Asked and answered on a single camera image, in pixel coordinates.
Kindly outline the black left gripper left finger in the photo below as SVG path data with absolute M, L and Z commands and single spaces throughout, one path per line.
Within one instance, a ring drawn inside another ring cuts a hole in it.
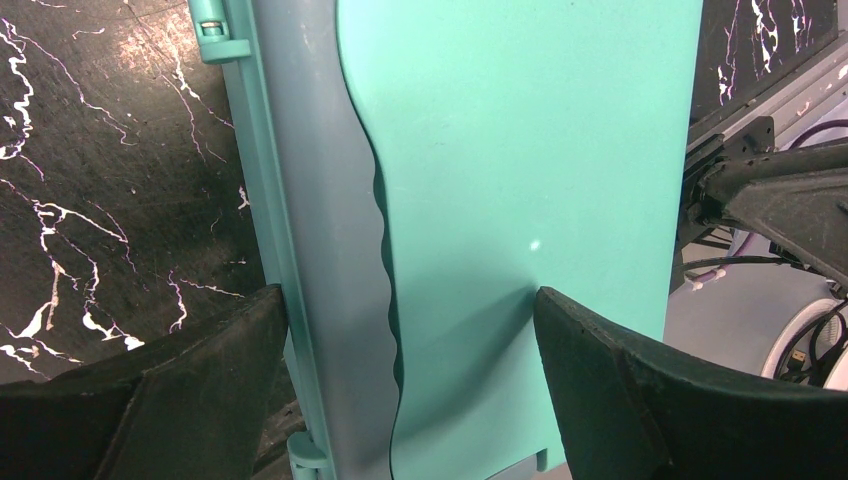
M 1 388 L 5 479 L 247 479 L 287 332 L 276 285 L 132 351 Z

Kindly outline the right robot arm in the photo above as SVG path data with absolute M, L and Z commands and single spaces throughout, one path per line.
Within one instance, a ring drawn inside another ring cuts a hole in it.
M 842 287 L 847 285 L 847 142 L 748 158 L 720 158 L 681 201 L 686 225 L 762 235 Z

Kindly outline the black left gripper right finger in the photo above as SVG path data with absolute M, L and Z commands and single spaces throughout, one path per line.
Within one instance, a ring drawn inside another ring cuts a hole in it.
M 533 320 L 576 479 L 843 479 L 844 393 L 762 378 L 616 324 L 550 287 Z

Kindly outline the green medicine box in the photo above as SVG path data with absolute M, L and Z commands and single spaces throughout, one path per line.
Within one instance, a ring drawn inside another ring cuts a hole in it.
M 550 286 L 663 332 L 698 1 L 193 1 L 289 316 L 297 479 L 565 454 Z

